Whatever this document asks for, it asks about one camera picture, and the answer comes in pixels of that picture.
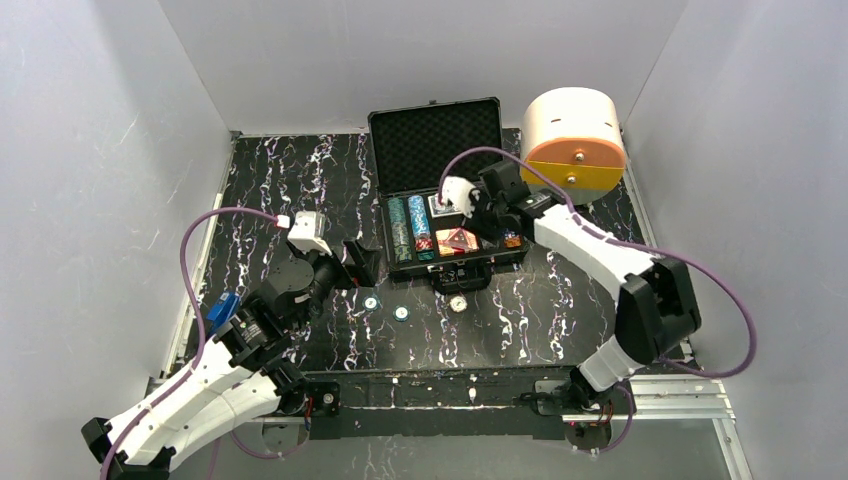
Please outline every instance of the white robotic arm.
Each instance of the white robotic arm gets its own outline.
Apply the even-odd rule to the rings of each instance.
[[[568,401],[589,407],[612,387],[678,345],[701,325],[686,265],[615,245],[615,237],[573,212],[552,192],[531,193],[518,165],[481,170],[483,186],[448,176],[442,201],[464,214],[463,227],[489,241],[504,230],[559,253],[589,274],[616,303],[614,335],[571,372]]]
[[[208,442],[273,413],[292,397],[315,393],[282,357],[289,332],[320,316],[333,289],[374,286],[379,261],[377,252],[344,242],[350,261],[342,264],[323,240],[324,225],[322,214],[299,212],[288,235],[293,258],[243,299],[206,342],[199,362],[183,367],[126,412],[83,426],[83,437],[100,462],[123,436],[108,478],[165,479]],[[338,411],[338,405],[321,404],[326,414]]]

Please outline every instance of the white wall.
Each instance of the white wall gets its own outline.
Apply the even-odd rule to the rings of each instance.
[[[759,356],[726,385],[757,478],[848,471],[846,24],[838,0],[692,2],[625,124],[658,241],[756,316]],[[697,356],[734,365],[741,318],[697,286]]]
[[[0,477],[96,478],[79,429],[159,373],[228,155],[155,1],[3,2]]]
[[[684,0],[160,0],[231,130],[333,133],[485,96],[517,126],[563,85],[626,117]]]

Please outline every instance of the black tabletop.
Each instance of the black tabletop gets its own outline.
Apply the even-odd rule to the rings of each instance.
[[[517,130],[505,130],[504,140],[518,153]],[[317,210],[329,220],[329,244],[359,238],[384,249],[375,178],[364,133],[240,138],[222,206],[289,215]],[[581,210],[618,238],[643,241],[623,184]],[[243,295],[257,287],[288,255],[282,231],[252,217],[220,218],[201,291],[203,310],[225,290]],[[363,306],[369,295],[379,299],[376,311]],[[614,327],[608,293],[567,259],[535,245],[512,272],[495,275],[488,289],[466,297],[468,308],[454,313],[450,298],[427,282],[389,280],[384,257],[377,287],[332,294],[324,316],[293,336],[287,355],[303,371],[575,365]],[[398,305],[410,311],[404,323],[394,319]]]

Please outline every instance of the poker chip case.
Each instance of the poker chip case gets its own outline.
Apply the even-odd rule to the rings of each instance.
[[[434,217],[427,201],[435,195],[442,171],[456,155],[472,147],[502,147],[497,98],[373,112],[368,116],[368,124],[376,164],[383,243],[393,280],[429,276],[436,290],[445,294],[477,290],[488,285],[493,266],[512,265],[524,258],[529,248],[524,239],[518,247],[508,247],[504,241],[484,245],[482,239],[477,239],[477,251],[443,255],[437,245],[436,232],[459,227],[462,216]],[[499,160],[496,154],[476,154],[460,161],[450,174],[479,183],[480,169]],[[432,257],[430,259],[421,259],[415,252],[414,220],[407,203],[409,197],[415,195],[422,196],[425,201],[433,255],[424,257]],[[392,202],[394,214],[390,215],[389,201],[392,199],[403,201],[405,215],[397,215],[398,200]],[[406,232],[410,235],[410,240],[402,243],[411,245],[412,254],[401,252],[402,258],[398,259],[394,247],[400,221],[406,223]]]

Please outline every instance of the poker chip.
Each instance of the poker chip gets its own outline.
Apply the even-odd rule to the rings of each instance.
[[[405,322],[409,319],[409,309],[403,305],[398,305],[395,307],[394,316],[398,322]]]
[[[362,300],[362,306],[365,308],[365,310],[373,312],[374,310],[380,308],[380,300],[374,295],[369,295]]]
[[[456,313],[464,312],[468,308],[468,301],[465,300],[465,297],[456,296],[451,298],[450,307]]]

